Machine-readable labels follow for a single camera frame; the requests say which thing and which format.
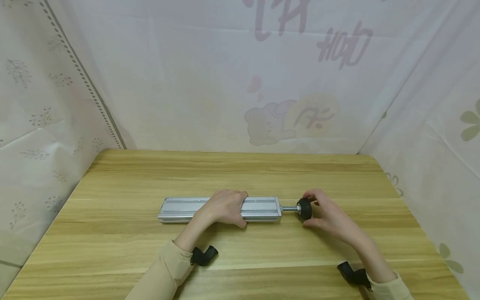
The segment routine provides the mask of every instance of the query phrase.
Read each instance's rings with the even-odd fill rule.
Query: dotted border line
[[[79,75],[83,79],[86,88],[88,89],[92,99],[95,101],[95,104],[100,111],[100,114],[103,117],[103,120],[107,124],[108,130],[110,131],[110,136],[115,139],[115,142],[117,143],[118,148],[120,149],[126,149],[127,147],[125,146],[125,143],[123,140],[120,138],[120,133],[116,132],[116,126],[113,125],[112,121],[112,116],[107,112],[107,107],[101,100],[100,95],[98,94],[98,91],[96,90],[95,86],[93,85],[92,81],[90,80],[90,77],[85,71],[85,68],[83,65],[79,62],[77,55],[75,54],[75,51],[72,49],[72,46],[68,42],[67,38],[65,37],[65,33],[61,28],[59,28],[60,25],[55,24],[55,22],[58,22],[58,20],[51,15],[51,10],[50,6],[46,2],[47,7],[45,7],[45,4],[40,2],[40,6],[43,8],[43,11],[47,14],[47,18],[50,20],[50,24],[53,26],[53,29],[57,33],[57,36],[60,38],[60,42],[62,42],[63,46],[65,47],[68,55],[72,59],[73,65],[76,67],[77,71],[79,72]]]

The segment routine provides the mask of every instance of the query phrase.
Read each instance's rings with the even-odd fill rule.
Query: forearm
[[[192,253],[169,241],[126,300],[171,300],[193,266]]]
[[[375,241],[362,231],[353,248],[359,255],[371,288],[366,290],[372,300],[413,300],[402,278],[384,259]]]
[[[366,233],[362,233],[353,248],[359,255],[365,271],[376,283],[390,282],[396,279],[396,274],[384,259],[375,241]]]
[[[198,211],[173,243],[180,249],[192,252],[202,233],[212,224],[212,218],[207,213]]]
[[[201,234],[212,224],[210,219],[204,214],[195,214],[173,243],[167,243],[126,300],[171,300],[193,268],[190,266],[192,251]]]

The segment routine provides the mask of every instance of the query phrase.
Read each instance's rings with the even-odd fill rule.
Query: left hand
[[[245,228],[247,222],[241,216],[240,210],[243,200],[247,197],[246,191],[216,191],[195,213],[195,216],[206,218],[210,223],[235,224],[240,228]]]

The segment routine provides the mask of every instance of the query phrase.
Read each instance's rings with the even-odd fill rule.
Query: black wrist strap
[[[367,278],[367,272],[365,271],[365,269],[353,271],[352,267],[348,262],[341,263],[336,268],[340,271],[340,274],[342,274],[343,278],[348,283],[357,286],[364,286],[369,291],[372,290],[372,284]]]
[[[194,265],[201,265],[201,266],[206,266],[208,265],[212,259],[218,254],[218,251],[215,249],[214,246],[210,245],[208,246],[207,251],[205,253],[202,252],[202,250],[198,249],[195,247],[192,253],[192,258],[190,259],[190,264]]]

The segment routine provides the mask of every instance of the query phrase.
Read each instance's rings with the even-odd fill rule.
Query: hand
[[[216,191],[195,215],[206,218],[211,223],[235,224],[245,228],[247,222],[241,216],[240,210],[243,200],[247,197],[246,191]]]
[[[353,248],[369,239],[369,236],[323,190],[306,191],[303,198],[313,202],[313,216],[320,216],[306,220],[303,222],[305,226],[320,228]]]

